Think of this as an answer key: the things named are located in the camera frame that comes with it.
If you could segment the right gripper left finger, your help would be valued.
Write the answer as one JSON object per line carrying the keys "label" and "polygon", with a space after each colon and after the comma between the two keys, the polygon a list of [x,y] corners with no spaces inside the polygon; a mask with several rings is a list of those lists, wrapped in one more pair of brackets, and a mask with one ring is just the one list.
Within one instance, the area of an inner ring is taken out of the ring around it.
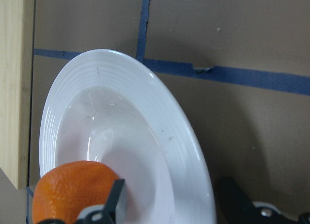
{"label": "right gripper left finger", "polygon": [[114,181],[103,208],[105,222],[124,222],[127,212],[127,193],[125,179]]}

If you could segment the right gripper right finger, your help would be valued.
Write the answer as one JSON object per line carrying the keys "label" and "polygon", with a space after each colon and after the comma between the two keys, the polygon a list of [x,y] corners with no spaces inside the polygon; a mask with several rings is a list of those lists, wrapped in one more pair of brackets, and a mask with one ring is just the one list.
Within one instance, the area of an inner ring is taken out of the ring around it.
{"label": "right gripper right finger", "polygon": [[249,224],[255,206],[250,198],[231,177],[219,181],[221,211],[229,224]]}

